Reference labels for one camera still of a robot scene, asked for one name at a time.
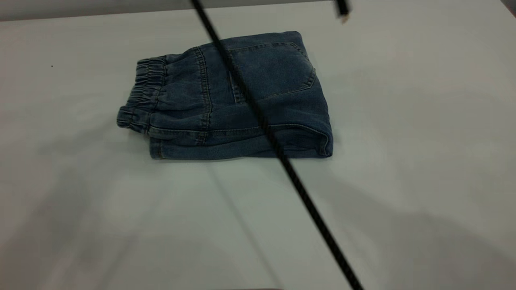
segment back pocket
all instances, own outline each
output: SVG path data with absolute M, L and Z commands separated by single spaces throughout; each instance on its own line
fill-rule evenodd
M 308 57 L 292 42 L 268 43 L 229 50 L 230 57 L 256 100 L 312 87 L 315 69 Z M 230 76 L 236 103 L 245 96 Z

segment black cable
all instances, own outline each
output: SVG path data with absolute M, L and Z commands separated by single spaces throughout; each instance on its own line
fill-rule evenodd
M 220 39 L 217 36 L 217 33 L 215 32 L 211 22 L 208 19 L 208 16 L 204 12 L 204 8 L 202 7 L 199 0 L 191 0 L 193 3 L 193 6 L 195 7 L 197 14 L 199 15 L 202 23 L 204 24 L 204 28 L 206 28 L 209 36 L 211 37 L 213 41 L 213 45 L 218 50 L 220 57 L 222 58 L 222 61 L 224 62 L 225 67 L 228 71 L 230 71 L 231 76 L 236 81 L 240 91 L 244 94 L 246 97 L 246 101 L 251 107 L 254 116 L 258 120 L 258 123 L 260 124 L 260 127 L 262 128 L 265 136 L 267 136 L 267 139 L 269 140 L 270 144 L 272 145 L 272 148 L 276 152 L 276 156 L 281 161 L 281 164 L 285 168 L 285 171 L 287 172 L 288 176 L 290 177 L 290 180 L 292 181 L 292 184 L 297 190 L 297 193 L 299 194 L 299 197 L 304 203 L 304 206 L 306 207 L 307 211 L 310 213 L 310 216 L 312 217 L 312 220 L 314 221 L 315 225 L 319 229 L 319 232 L 321 233 L 322 237 L 324 238 L 326 244 L 328 245 L 328 248 L 330 249 L 331 253 L 333 254 L 333 257 L 335 258 L 338 266 L 341 268 L 342 273 L 348 280 L 349 285 L 353 290 L 362 290 L 362 285 L 360 281 L 358 280 L 357 276 L 354 274 L 353 269 L 351 269 L 351 266 L 349 265 L 348 261 L 344 257 L 344 254 L 342 253 L 340 247 L 338 246 L 337 242 L 335 241 L 335 238 L 333 238 L 333 235 L 331 234 L 330 230 L 326 226 L 326 223 L 323 221 L 323 218 L 319 214 L 319 211 L 315 207 L 315 204 L 312 202 L 312 199 L 307 193 L 307 190 L 304 188 L 301 180 L 297 176 L 296 171 L 292 167 L 292 164 L 288 160 L 288 158 L 283 153 L 283 147 L 278 142 L 276 137 L 274 136 L 274 133 L 272 132 L 272 129 L 269 126 L 269 122 L 267 121 L 267 118 L 263 114 L 262 109 L 258 106 L 256 103 L 256 100 L 252 96 L 251 92 L 247 88 L 246 84 L 242 80 L 242 77 L 239 73 L 237 73 L 235 67 L 233 66 L 233 62 L 229 58 L 229 56 L 226 53 L 226 50 L 222 43 L 220 42 Z
M 349 14 L 349 7 L 346 0 L 336 0 L 337 9 L 340 16 L 346 16 Z

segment folded jeans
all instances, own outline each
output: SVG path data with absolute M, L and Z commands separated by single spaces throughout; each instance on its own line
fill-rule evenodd
M 298 32 L 222 41 L 293 158 L 332 155 L 328 106 Z M 143 59 L 117 124 L 149 135 L 158 159 L 274 157 L 213 44 Z

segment elastic waistband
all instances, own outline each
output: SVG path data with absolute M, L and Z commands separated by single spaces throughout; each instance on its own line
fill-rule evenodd
M 120 108 L 117 124 L 144 133 L 149 129 L 149 118 L 157 104 L 157 97 L 165 84 L 167 69 L 165 56 L 142 59 L 136 65 L 136 80 L 127 104 Z

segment seam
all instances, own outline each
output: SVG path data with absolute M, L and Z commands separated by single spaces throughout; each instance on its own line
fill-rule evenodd
M 146 71 L 146 74 L 145 74 L 145 82 L 143 83 L 143 85 L 144 85 L 144 86 L 149 82 L 149 63 L 148 63 L 148 62 L 145 64 L 145 71 Z M 141 102 L 141 101 L 140 101 L 140 98 L 141 98 L 141 96 L 139 96 L 139 97 L 138 97 L 138 104 Z M 133 108 L 133 109 L 131 110 L 131 119 L 129 120 L 129 124 L 133 124 L 133 120 L 134 120 L 134 110 L 135 110 L 135 109 L 136 109 L 136 108 Z
M 271 94 L 271 95 L 268 95 L 268 96 L 264 96 L 262 98 L 256 99 L 257 101 L 258 100 L 265 100 L 265 99 L 268 99 L 268 98 L 273 98 L 273 97 L 276 97 L 276 96 L 286 95 L 286 94 L 290 94 L 290 93 L 295 93 L 295 92 L 299 92 L 299 91 L 303 91 L 303 90 L 308 90 L 308 89 L 312 88 L 314 83 L 315 83 L 315 78 L 316 78 L 315 67 L 312 65 L 312 63 L 310 62 L 310 60 L 308 59 L 308 56 L 304 53 L 304 51 L 298 45 L 296 45 L 293 42 L 275 42 L 275 43 L 258 44 L 258 45 L 247 46 L 247 47 L 240 47 L 240 48 L 237 48 L 237 49 L 228 50 L 228 52 L 238 52 L 239 50 L 248 50 L 249 51 L 251 49 L 259 49 L 259 48 L 263 48 L 263 47 L 274 47 L 274 46 L 280 46 L 280 45 L 285 45 L 285 46 L 289 45 L 289 46 L 291 46 L 292 48 L 297 50 L 308 61 L 308 63 L 312 67 L 312 71 L 310 72 L 310 76 L 308 77 L 308 79 L 306 81 L 302 82 L 302 84 L 305 85 L 305 87 L 300 87 L 300 88 L 292 90 L 292 91 L 279 92 L 279 93 Z M 233 56 L 231 54 L 228 54 L 228 55 L 229 55 L 229 58 L 231 59 L 231 61 L 233 62 L 233 65 L 234 65 L 235 69 L 237 70 L 237 72 L 240 73 L 240 75 L 243 77 L 243 75 L 242 75 L 242 73 L 240 71 L 240 68 L 233 61 Z M 247 102 L 246 102 L 245 96 L 243 98 L 240 98 L 241 92 L 240 92 L 238 86 L 234 83 L 234 80 L 233 80 L 233 77 L 231 76 L 231 74 L 229 74 L 229 75 L 230 75 L 231 88 L 232 88 L 232 91 L 233 91 L 233 98 L 235 99 L 235 103 L 237 103 L 237 104 L 246 104 Z
M 233 51 L 239 51 L 239 50 L 260 49 L 262 47 L 288 45 L 288 44 L 289 44 L 289 42 L 262 43 L 262 44 L 256 44 L 256 45 L 251 45 L 251 46 L 238 47 L 235 49 L 230 49 L 228 51 L 233 52 Z
M 199 70 L 201 73 L 201 88 L 202 88 L 202 99 L 204 105 L 207 107 L 207 112 L 203 114 L 203 119 L 201 119 L 201 125 L 204 125 L 203 133 L 199 134 L 199 138 L 197 140 L 197 145 L 204 145 L 206 143 L 206 139 L 208 136 L 209 130 L 209 118 L 212 113 L 212 100 L 209 96 L 209 82 L 208 82 L 208 71 L 206 65 L 206 59 L 204 58 L 204 54 L 202 53 L 200 47 L 196 47 L 197 49 L 197 62 L 199 64 Z
M 149 112 L 149 116 L 147 117 L 147 128 L 144 131 L 144 134 L 148 134 L 149 133 L 149 129 L 151 128 L 151 116 L 156 111 L 156 107 L 158 106 L 158 103 L 159 103 L 159 95 L 161 94 L 163 86 L 165 85 L 165 79 L 167 78 L 167 73 L 168 72 L 167 72 L 167 68 L 165 67 L 165 61 L 163 59 L 161 59 L 161 61 L 162 61 L 163 70 L 165 71 L 165 73 L 164 73 L 164 75 L 162 77 L 161 86 L 159 87 L 158 93 L 156 94 L 156 98 L 154 100 L 154 106 L 153 106 L 152 110 Z
M 308 131 L 319 133 L 320 135 L 324 136 L 326 141 L 324 142 L 324 145 L 321 147 L 321 150 L 323 152 L 323 155 L 327 156 L 326 147 L 328 146 L 330 137 L 326 133 L 323 133 L 319 130 L 316 130 L 316 129 L 313 129 L 313 128 L 310 128 L 308 126 L 301 125 L 301 124 L 286 123 L 286 124 L 270 125 L 271 128 L 284 127 L 284 126 L 300 127 L 300 128 L 304 128 Z M 164 135 L 198 134 L 198 133 L 202 132 L 202 131 L 197 131 L 197 130 L 174 130 L 174 129 L 159 128 L 159 127 L 154 127 L 154 126 L 150 126 L 150 127 L 151 127 L 151 129 L 161 131 L 159 133 L 164 134 Z M 256 126 L 256 127 L 242 128 L 242 129 L 211 130 L 210 132 L 212 132 L 212 133 L 238 132 L 238 131 L 245 132 L 245 131 L 252 131 L 252 130 L 259 130 L 259 129 L 260 129 L 260 127 Z
M 166 57 L 166 56 L 173 56 L 174 58 L 170 59 L 170 60 L 169 60 L 169 62 L 168 62 L 168 64 L 170 64 L 170 65 L 171 65 L 171 64 L 173 64 L 173 63 L 176 63 L 176 62 L 178 62 L 178 61 L 181 61 L 181 60 L 183 60 L 183 59 L 185 59 L 185 58 L 189 57 L 189 56 L 190 56 L 190 55 L 189 55 L 189 53 L 191 53 L 191 52 L 195 52 L 195 51 L 194 51 L 195 49 L 196 49 L 195 47 L 192 47 L 192 48 L 190 48 L 190 49 L 186 50 L 185 52 L 183 52 L 183 53 L 181 53 L 181 54 L 167 54 L 167 55 L 164 55 L 164 56 L 162 56 L 162 57 Z
M 160 140 L 159 144 L 158 144 L 158 156 L 161 159 L 163 159 L 162 150 L 163 150 L 163 140 Z

